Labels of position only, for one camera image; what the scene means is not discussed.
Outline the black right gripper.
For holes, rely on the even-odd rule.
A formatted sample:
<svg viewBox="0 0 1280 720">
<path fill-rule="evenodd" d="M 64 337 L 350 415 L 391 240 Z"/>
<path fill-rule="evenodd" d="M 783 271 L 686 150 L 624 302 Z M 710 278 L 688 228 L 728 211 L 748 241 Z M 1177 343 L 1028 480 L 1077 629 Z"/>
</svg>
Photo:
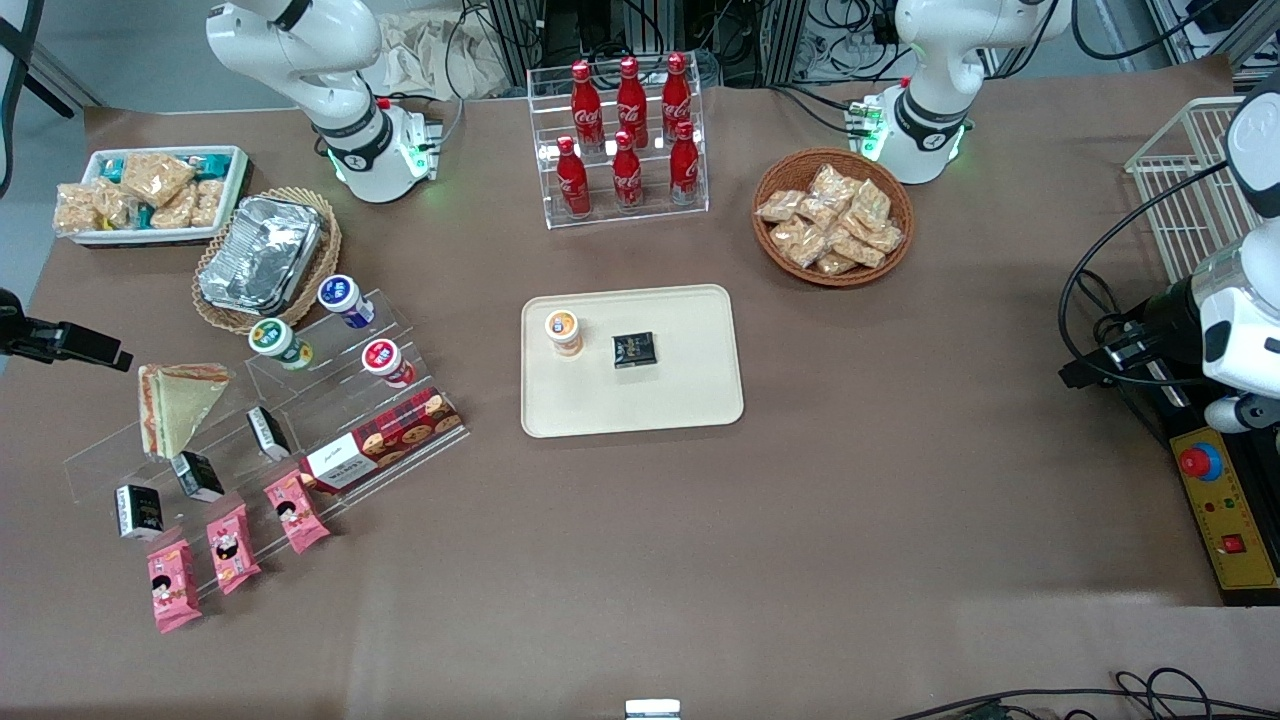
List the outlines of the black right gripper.
<svg viewBox="0 0 1280 720">
<path fill-rule="evenodd" d="M 27 359 L 78 360 L 128 372 L 133 355 L 111 336 L 69 322 L 51 323 L 27 316 L 20 300 L 1 288 L 1 352 Z"/>
</svg>

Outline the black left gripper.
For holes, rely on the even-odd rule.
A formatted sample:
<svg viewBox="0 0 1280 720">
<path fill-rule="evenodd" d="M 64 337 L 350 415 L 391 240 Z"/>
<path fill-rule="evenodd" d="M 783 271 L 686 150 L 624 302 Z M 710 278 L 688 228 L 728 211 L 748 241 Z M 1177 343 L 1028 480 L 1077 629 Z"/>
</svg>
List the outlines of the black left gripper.
<svg viewBox="0 0 1280 720">
<path fill-rule="evenodd" d="M 1201 310 L 1188 275 L 1140 305 L 1140 322 L 1098 320 L 1098 348 L 1059 370 L 1071 389 L 1091 386 L 1206 386 Z"/>
</svg>

